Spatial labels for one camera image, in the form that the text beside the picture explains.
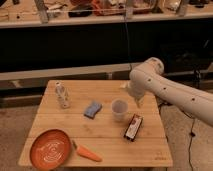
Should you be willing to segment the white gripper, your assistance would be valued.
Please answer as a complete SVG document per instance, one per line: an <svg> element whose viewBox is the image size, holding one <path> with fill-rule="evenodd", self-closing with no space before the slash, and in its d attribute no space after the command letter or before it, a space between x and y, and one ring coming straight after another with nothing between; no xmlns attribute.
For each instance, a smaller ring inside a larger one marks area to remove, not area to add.
<svg viewBox="0 0 213 171"><path fill-rule="evenodd" d="M132 81L128 81L125 84L125 91L134 99L137 107L140 107L141 99L144 97L145 91Z"/></svg>

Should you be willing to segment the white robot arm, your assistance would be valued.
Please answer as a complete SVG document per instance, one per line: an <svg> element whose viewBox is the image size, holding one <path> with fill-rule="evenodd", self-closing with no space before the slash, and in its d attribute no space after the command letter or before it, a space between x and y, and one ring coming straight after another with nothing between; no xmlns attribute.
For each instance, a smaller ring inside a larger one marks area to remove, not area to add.
<svg viewBox="0 0 213 171"><path fill-rule="evenodd" d="M126 91L136 101L149 91L213 127L213 94L166 79L163 72L160 59L145 60L131 70Z"/></svg>

